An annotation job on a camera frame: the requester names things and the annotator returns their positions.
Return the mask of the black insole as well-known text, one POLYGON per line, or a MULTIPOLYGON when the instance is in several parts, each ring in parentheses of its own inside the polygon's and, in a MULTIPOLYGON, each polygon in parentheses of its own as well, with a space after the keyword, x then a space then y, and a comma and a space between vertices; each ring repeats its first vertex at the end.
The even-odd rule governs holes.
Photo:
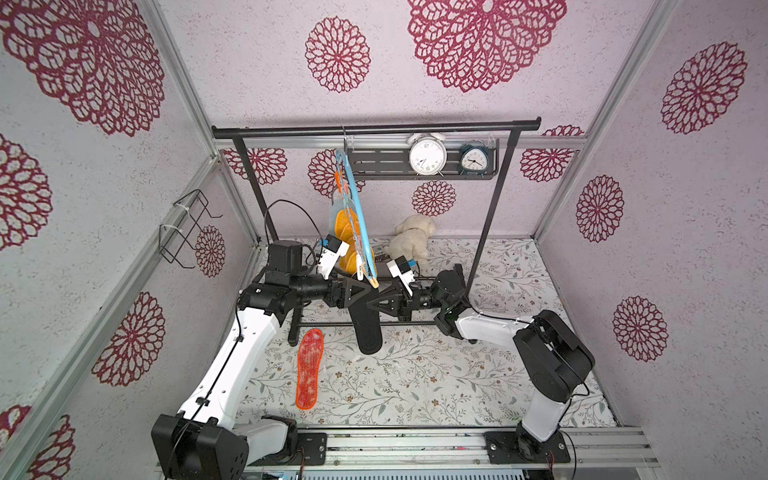
POLYGON ((349 314, 360 352, 364 355, 377 353, 383 346, 380 313, 364 303, 356 303, 349 307, 349 314))

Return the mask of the blue round clip hanger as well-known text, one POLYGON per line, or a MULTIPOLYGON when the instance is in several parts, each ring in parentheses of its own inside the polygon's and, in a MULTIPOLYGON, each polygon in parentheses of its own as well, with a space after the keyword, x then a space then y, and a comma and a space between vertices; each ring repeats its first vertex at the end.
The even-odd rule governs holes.
POLYGON ((344 149, 335 150, 335 179, 343 209, 351 226, 354 242, 355 275, 365 278, 374 289, 379 288, 378 273, 370 244, 362 204, 348 155, 344 149))

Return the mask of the red gel insole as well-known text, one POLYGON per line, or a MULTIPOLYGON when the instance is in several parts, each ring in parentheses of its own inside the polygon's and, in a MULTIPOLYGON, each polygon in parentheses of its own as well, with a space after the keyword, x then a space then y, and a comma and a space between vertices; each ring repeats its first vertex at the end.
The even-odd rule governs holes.
POLYGON ((324 335, 320 329, 311 329, 303 337, 298 350, 298 378, 296 407, 311 410, 317 402, 319 371, 324 354, 324 335))

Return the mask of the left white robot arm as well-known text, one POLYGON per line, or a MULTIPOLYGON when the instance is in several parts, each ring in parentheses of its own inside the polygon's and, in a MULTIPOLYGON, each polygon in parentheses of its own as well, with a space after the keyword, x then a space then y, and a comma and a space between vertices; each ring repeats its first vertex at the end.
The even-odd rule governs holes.
POLYGON ((349 291, 368 293, 378 284, 374 255, 368 244, 358 249, 351 276, 333 270, 349 250, 328 236, 316 266, 304 263, 303 245, 277 240, 268 247, 267 262, 236 299, 227 338, 208 371, 174 415, 160 415, 151 438, 167 479, 238 479, 250 464, 267 460, 286 464, 300 451, 292 419, 264 416, 238 428, 235 417, 254 366, 287 315, 321 299, 347 308, 356 300, 349 291))

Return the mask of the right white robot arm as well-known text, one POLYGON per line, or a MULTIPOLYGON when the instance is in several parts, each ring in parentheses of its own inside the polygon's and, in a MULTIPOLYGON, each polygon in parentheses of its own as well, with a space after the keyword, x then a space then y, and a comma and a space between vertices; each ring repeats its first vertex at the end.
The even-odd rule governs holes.
POLYGON ((575 332, 551 310, 530 318, 502 318, 484 314, 468 298, 462 266, 454 265, 434 277, 425 288, 400 277, 365 303, 370 312, 403 321, 414 310, 435 309, 433 323, 445 336, 482 341, 515 349, 534 387, 529 407, 507 443, 491 447, 506 450, 525 463, 568 461, 560 422, 575 390, 586 384, 595 359, 575 332))

